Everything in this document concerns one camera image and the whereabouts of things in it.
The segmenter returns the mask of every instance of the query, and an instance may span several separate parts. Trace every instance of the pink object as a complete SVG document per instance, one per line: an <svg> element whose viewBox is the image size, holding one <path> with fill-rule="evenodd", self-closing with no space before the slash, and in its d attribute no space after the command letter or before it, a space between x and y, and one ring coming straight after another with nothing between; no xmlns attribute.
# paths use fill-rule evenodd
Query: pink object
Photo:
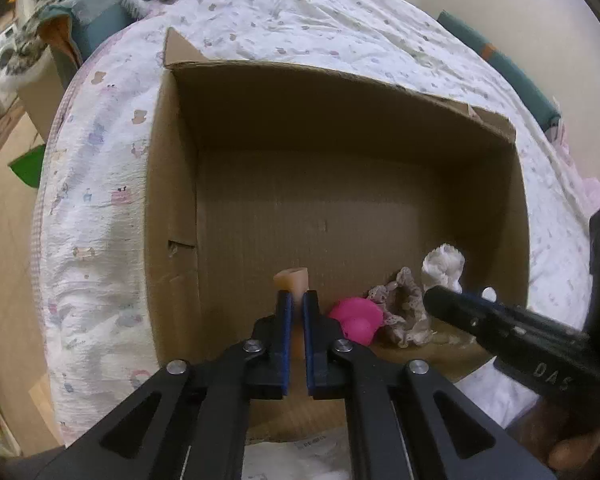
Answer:
<svg viewBox="0 0 600 480"><path fill-rule="evenodd" d="M125 187L119 187L118 190L111 192L111 204L129 204L131 203L130 191Z"/></svg>
<svg viewBox="0 0 600 480"><path fill-rule="evenodd" d="M337 319L344 337L369 346L376 331L382 326L382 310L365 298L347 298L336 303L329 317Z"/></svg>

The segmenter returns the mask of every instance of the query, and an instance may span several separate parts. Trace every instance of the metal screw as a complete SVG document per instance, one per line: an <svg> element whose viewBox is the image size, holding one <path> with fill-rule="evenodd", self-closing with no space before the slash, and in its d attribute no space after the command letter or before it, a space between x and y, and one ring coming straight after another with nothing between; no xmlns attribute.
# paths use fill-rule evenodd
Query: metal screw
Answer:
<svg viewBox="0 0 600 480"><path fill-rule="evenodd" d="M414 374L424 375L429 371L429 364L422 359L414 359L409 363L409 370Z"/></svg>
<svg viewBox="0 0 600 480"><path fill-rule="evenodd" d="M336 352L351 352L353 350L353 343L348 339L336 339L333 342L333 349Z"/></svg>
<svg viewBox="0 0 600 480"><path fill-rule="evenodd" d="M176 359L167 364L167 371L171 375L180 375L187 371L187 364L182 359Z"/></svg>
<svg viewBox="0 0 600 480"><path fill-rule="evenodd" d="M262 350L262 341L259 339L247 339L242 345L242 349L250 354L255 354Z"/></svg>

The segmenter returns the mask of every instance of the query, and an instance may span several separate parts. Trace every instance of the white cloth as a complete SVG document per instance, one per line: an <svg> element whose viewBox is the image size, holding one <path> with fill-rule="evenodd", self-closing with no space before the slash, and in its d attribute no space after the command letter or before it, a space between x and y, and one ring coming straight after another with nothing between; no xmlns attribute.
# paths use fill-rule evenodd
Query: white cloth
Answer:
<svg viewBox="0 0 600 480"><path fill-rule="evenodd" d="M442 244L433 249L422 262L422 288L442 285L454 292L462 292L460 276L464 269L464 256L453 245Z"/></svg>
<svg viewBox="0 0 600 480"><path fill-rule="evenodd" d="M117 35L78 72L45 154L32 270L68 444L157 368L142 233L146 150L169 26L211 59L332 68L507 116L518 134L529 213L529 304L581 325L589 243L573 187L511 86L431 17L402 0L181 0L161 12ZM500 424L532 400L491 366L459 386Z"/></svg>

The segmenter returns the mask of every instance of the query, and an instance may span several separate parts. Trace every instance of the cardboard box flap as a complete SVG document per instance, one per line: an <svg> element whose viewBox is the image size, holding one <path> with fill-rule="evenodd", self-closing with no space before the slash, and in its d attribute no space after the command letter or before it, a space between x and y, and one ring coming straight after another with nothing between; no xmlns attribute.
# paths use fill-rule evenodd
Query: cardboard box flap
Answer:
<svg viewBox="0 0 600 480"><path fill-rule="evenodd" d="M291 63L280 63L280 62L270 62L270 61L244 61L244 60L209 60L206 58L198 49L196 49L186 38L183 37L177 30L173 27L169 27L164 40L164 66L169 68L170 70L174 70L175 72L179 72L180 70L186 70L186 65L189 63L209 63L213 66L218 66L219 64L230 67L246 64L249 66L253 66L254 70L257 66L267 66L273 65L276 68L280 68L280 70L284 70L288 68L289 70L315 70L318 72L335 72L328 69L291 64ZM360 81L362 80L372 80L370 78L366 78L363 76L353 76L352 78L357 78ZM376 82L378 85L385 85L392 88L392 85L382 83L380 81ZM506 117L503 117L497 113L491 112L489 110L485 110L480 107L472 106L465 102L454 101L452 99L447 99L435 95L430 94L421 94L419 92L414 92L408 89L402 88L404 92L414 94L420 96L423 99L429 99L437 102L438 104L443 104L445 107L451 108L452 110L464 115L465 117L471 118L472 120L478 121L482 124L486 124L493 128L493 133L497 136L504 138L507 142L511 144L515 144L516 142L516 129L509 122Z"/></svg>
<svg viewBox="0 0 600 480"><path fill-rule="evenodd" d="M171 71L202 150L318 150L449 167L514 148L513 130L350 73L236 60L178 63Z"/></svg>
<svg viewBox="0 0 600 480"><path fill-rule="evenodd" d="M201 62L209 61L202 52L187 41L175 28L169 27L164 37L164 56L162 64L169 68L175 63L186 61Z"/></svg>

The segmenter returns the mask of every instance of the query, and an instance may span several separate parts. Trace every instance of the patterned bedsheet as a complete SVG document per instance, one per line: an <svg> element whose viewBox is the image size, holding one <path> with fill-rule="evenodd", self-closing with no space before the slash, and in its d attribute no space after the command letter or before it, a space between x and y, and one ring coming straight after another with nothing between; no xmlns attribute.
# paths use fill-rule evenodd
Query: patterned bedsheet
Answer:
<svg viewBox="0 0 600 480"><path fill-rule="evenodd" d="M511 86L475 52L403 0L181 0L88 60L46 150L31 268L67 444L158 366L142 232L146 152L169 26L211 59L332 68L507 116L518 133L528 203L529 305L583 323L590 295L583 198ZM491 364L459 387L503 425L535 398Z"/></svg>

